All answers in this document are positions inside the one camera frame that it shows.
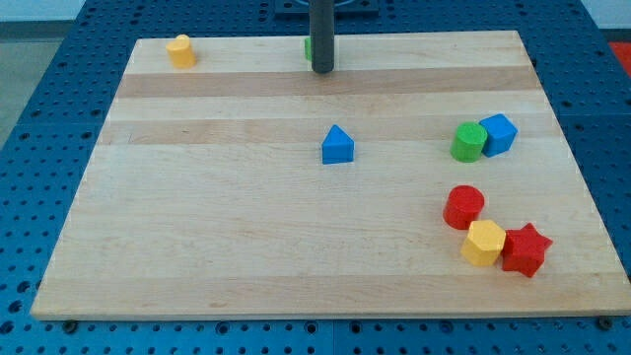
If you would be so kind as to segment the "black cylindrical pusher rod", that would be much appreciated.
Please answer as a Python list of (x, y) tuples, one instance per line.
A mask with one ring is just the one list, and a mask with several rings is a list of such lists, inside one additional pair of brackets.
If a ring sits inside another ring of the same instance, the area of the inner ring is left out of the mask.
[(326, 74), (334, 68), (334, 1), (311, 0), (309, 18), (312, 69)]

